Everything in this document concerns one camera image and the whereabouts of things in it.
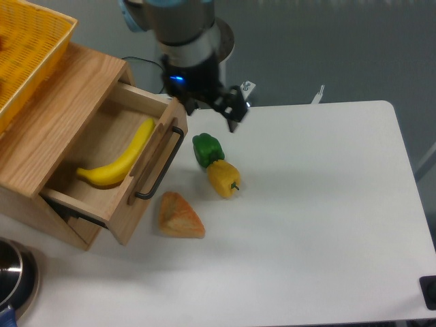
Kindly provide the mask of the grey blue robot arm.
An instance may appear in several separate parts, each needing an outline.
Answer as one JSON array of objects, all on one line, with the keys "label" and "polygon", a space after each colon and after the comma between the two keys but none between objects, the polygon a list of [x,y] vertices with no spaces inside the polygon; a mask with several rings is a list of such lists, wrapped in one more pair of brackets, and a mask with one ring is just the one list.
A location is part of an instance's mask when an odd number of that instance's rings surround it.
[{"label": "grey blue robot arm", "polygon": [[131,31],[155,34],[167,93],[187,114],[198,102],[209,105],[235,131],[248,107],[240,87],[226,87],[220,76],[235,39],[229,24],[216,17],[214,1],[120,1],[119,6]]}]

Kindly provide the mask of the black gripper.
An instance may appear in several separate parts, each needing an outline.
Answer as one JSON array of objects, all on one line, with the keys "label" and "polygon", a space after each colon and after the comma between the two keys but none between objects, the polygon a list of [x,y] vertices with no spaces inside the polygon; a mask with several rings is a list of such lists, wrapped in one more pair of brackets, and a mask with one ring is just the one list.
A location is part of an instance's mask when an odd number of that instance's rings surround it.
[{"label": "black gripper", "polygon": [[166,91],[177,98],[191,116],[203,102],[226,118],[230,133],[234,133],[247,114],[247,105],[239,86],[225,87],[219,79],[217,56],[191,67],[177,67],[168,55],[162,55],[161,75]]}]

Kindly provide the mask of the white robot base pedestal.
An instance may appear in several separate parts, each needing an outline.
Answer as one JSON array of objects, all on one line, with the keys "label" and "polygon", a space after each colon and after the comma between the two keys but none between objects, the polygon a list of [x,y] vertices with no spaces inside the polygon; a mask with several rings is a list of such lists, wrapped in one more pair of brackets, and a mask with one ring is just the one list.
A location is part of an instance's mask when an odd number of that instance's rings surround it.
[{"label": "white robot base pedestal", "polygon": [[233,53],[235,38],[231,26],[221,18],[216,17],[215,22],[220,32],[220,43],[218,47],[219,60],[219,77],[224,86],[227,86],[226,81],[226,63]]}]

